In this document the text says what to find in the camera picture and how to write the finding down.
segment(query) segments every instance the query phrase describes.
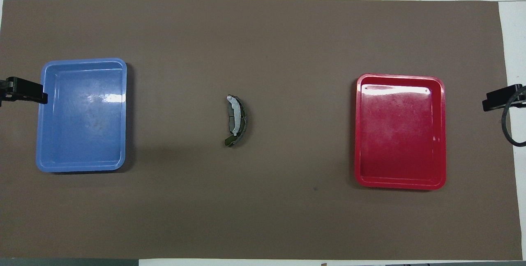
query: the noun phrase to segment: red tray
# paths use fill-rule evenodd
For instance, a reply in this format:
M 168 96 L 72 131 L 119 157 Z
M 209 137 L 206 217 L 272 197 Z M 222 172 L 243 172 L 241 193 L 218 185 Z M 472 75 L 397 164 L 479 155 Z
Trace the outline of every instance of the red tray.
M 436 77 L 364 74 L 356 88 L 355 176 L 367 187 L 445 184 L 445 92 Z

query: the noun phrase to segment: blue tray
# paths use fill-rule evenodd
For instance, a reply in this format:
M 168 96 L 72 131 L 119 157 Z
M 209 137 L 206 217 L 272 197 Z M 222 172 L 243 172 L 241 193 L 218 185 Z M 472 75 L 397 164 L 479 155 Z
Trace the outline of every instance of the blue tray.
M 42 68 L 36 164 L 44 172 L 116 170 L 126 146 L 126 63 L 59 60 Z

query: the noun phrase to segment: brown mat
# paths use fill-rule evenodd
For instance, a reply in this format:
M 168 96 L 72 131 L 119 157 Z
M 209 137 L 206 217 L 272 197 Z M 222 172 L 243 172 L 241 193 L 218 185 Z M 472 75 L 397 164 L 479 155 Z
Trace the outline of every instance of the brown mat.
M 512 147 L 481 107 L 506 81 L 496 2 L 8 0 L 0 45 L 2 78 L 129 64 L 116 173 L 39 171 L 37 105 L 0 109 L 2 257 L 522 258 Z M 351 177 L 367 72 L 445 83 L 441 190 Z M 238 148 L 229 93 L 250 114 Z

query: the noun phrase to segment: brown surface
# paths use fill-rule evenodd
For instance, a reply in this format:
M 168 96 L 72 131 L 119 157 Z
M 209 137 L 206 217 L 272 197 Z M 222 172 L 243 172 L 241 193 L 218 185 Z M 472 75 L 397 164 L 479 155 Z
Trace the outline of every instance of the brown surface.
M 116 173 L 39 171 L 37 105 L 2 106 L 3 257 L 521 259 L 512 148 L 481 107 L 505 86 L 496 2 L 7 0 L 0 45 L 2 77 L 129 64 Z M 350 176 L 366 72 L 445 83 L 441 190 Z M 250 114 L 238 148 L 229 93 Z

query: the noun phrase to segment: plastic tray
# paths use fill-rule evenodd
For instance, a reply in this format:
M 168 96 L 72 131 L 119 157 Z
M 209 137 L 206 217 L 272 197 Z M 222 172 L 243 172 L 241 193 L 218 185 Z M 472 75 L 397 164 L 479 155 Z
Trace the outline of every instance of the plastic tray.
M 42 69 L 36 164 L 44 172 L 118 169 L 126 146 L 126 63 L 60 60 Z
M 445 92 L 440 79 L 361 75 L 355 127 L 360 184 L 425 190 L 445 184 Z

